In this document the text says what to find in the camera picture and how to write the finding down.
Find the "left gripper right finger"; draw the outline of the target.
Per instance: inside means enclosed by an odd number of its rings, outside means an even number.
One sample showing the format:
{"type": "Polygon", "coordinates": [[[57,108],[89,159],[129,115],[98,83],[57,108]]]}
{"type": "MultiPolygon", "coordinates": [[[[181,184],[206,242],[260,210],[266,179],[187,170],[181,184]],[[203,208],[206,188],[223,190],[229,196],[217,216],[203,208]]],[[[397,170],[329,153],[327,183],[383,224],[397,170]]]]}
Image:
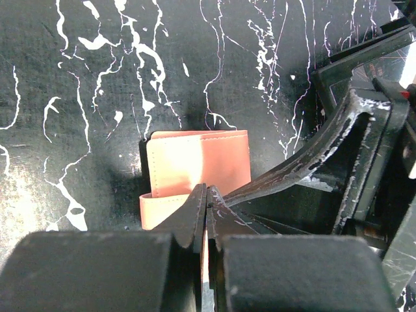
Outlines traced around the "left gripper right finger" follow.
{"type": "Polygon", "coordinates": [[[216,311],[394,311],[379,257],[361,238],[257,233],[207,190],[216,311]]]}

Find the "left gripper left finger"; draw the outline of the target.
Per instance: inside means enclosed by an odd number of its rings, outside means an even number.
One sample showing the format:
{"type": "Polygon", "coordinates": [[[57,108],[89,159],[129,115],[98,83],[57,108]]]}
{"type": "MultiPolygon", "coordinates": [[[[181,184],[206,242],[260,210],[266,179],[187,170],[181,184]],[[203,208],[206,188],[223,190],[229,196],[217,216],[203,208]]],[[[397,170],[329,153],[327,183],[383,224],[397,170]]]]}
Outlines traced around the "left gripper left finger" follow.
{"type": "Polygon", "coordinates": [[[207,186],[150,231],[39,231],[1,271],[2,311],[200,311],[207,186]]]}

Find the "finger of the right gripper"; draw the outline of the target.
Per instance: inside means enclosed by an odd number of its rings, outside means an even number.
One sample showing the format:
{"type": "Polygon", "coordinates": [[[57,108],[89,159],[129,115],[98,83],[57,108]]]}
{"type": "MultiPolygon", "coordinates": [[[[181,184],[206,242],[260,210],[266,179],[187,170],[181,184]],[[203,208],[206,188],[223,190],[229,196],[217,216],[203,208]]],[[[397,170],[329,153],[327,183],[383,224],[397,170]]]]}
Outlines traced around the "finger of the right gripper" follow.
{"type": "Polygon", "coordinates": [[[397,87],[350,88],[311,141],[226,205],[281,234],[394,235],[409,197],[397,152],[409,109],[397,87]]]}

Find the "pink leather card holder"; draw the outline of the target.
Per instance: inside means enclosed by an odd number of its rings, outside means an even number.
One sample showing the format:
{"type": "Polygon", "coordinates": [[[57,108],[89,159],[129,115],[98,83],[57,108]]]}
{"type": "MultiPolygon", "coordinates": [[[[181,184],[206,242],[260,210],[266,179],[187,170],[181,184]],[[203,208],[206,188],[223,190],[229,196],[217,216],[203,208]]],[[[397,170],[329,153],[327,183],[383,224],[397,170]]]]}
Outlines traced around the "pink leather card holder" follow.
{"type": "Polygon", "coordinates": [[[178,210],[200,183],[226,195],[251,180],[246,130],[157,131],[148,142],[147,158],[151,191],[140,197],[145,230],[178,210]]]}

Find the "black card box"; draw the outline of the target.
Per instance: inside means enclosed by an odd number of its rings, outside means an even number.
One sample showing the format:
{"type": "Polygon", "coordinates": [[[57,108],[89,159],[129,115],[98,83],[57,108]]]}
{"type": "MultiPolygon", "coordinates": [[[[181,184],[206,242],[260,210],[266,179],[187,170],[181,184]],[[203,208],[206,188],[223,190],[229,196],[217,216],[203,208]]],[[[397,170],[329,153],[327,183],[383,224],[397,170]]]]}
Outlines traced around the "black card box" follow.
{"type": "Polygon", "coordinates": [[[350,80],[396,81],[404,88],[415,82],[415,27],[406,25],[330,57],[330,64],[311,74],[313,86],[330,115],[350,80]]]}

